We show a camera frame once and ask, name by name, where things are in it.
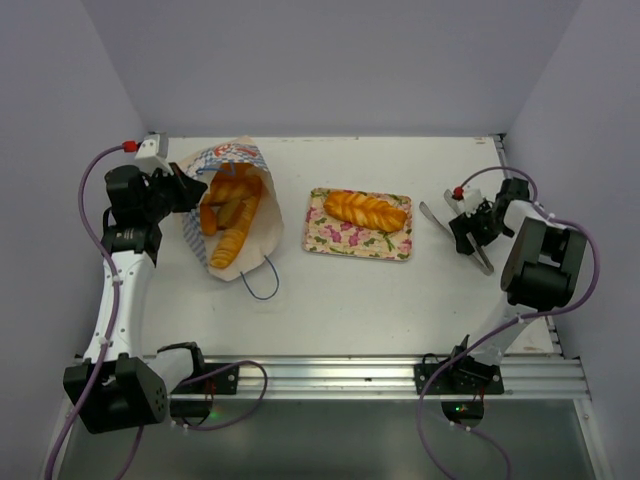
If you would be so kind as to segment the metal tongs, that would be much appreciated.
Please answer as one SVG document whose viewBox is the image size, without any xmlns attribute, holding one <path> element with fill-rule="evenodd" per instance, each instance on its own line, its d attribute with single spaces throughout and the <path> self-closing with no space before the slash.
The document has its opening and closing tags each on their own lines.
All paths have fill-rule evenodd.
<svg viewBox="0 0 640 480">
<path fill-rule="evenodd" d="M 479 189 L 465 191 L 461 186 L 446 190 L 444 200 L 456 216 L 445 226 L 432 212 L 429 206 L 421 201 L 419 210 L 424 217 L 438 227 L 454 243 L 456 252 L 465 255 L 483 274 L 492 275 L 494 266 L 477 241 L 475 233 L 482 232 L 481 207 L 487 206 Z"/>
</svg>

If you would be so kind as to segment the braided fake bread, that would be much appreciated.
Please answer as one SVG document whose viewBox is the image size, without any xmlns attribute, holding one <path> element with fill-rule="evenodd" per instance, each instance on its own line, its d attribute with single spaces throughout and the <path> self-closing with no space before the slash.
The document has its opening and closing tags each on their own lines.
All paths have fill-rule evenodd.
<svg viewBox="0 0 640 480">
<path fill-rule="evenodd" d="M 385 233 L 402 230 L 408 218 L 404 210 L 357 192 L 333 191 L 323 207 L 327 214 L 340 221 Z"/>
</svg>

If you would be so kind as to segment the paper bag with blue pattern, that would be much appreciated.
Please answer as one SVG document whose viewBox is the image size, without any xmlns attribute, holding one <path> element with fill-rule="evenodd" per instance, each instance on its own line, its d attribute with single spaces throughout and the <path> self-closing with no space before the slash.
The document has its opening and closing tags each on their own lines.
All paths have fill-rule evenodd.
<svg viewBox="0 0 640 480">
<path fill-rule="evenodd" d="M 205 185 L 196 206 L 177 216 L 183 240 L 204 271 L 224 281 L 241 281 L 258 301 L 268 301 L 281 280 L 271 259 L 284 231 L 271 171 L 257 143 L 241 136 L 207 146 L 178 162 L 191 179 Z M 272 292 L 258 294 L 248 275 L 266 265 Z"/>
</svg>

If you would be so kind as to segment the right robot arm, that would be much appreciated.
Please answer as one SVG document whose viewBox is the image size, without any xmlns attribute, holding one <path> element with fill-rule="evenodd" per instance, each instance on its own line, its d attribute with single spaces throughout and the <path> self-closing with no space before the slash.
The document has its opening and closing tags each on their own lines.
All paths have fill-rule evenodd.
<svg viewBox="0 0 640 480">
<path fill-rule="evenodd" d="M 444 194 L 456 216 L 449 223 L 457 253 L 491 272 L 484 247 L 501 236 L 512 249 L 500 276 L 502 295 L 479 332 L 464 337 L 445 360 L 430 391 L 502 393 L 499 365 L 506 350 L 535 315 L 569 305 L 587 237 L 543 212 L 531 179 L 507 178 L 493 200 L 480 190 L 458 186 Z"/>
</svg>

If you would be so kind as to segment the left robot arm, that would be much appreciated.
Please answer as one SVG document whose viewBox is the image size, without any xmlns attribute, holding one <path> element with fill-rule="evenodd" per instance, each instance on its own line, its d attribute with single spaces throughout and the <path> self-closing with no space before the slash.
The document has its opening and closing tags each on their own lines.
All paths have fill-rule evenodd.
<svg viewBox="0 0 640 480">
<path fill-rule="evenodd" d="M 160 223 L 196 207 L 204 183 L 175 163 L 148 174 L 134 165 L 105 176 L 109 208 L 101 247 L 108 257 L 96 328 L 81 364 L 64 372 L 63 386 L 92 434 L 161 423 L 177 386 L 201 390 L 208 369 L 194 342 L 160 348 L 151 361 L 141 350 L 146 294 L 162 240 Z"/>
</svg>

